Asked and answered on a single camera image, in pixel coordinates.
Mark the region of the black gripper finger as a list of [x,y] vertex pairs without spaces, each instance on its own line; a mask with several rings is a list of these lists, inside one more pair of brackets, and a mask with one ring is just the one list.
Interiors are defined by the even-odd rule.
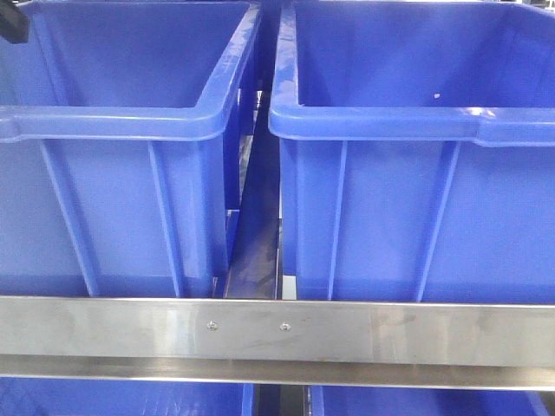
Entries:
[[1,37],[12,44],[29,39],[29,19],[9,0],[1,0]]

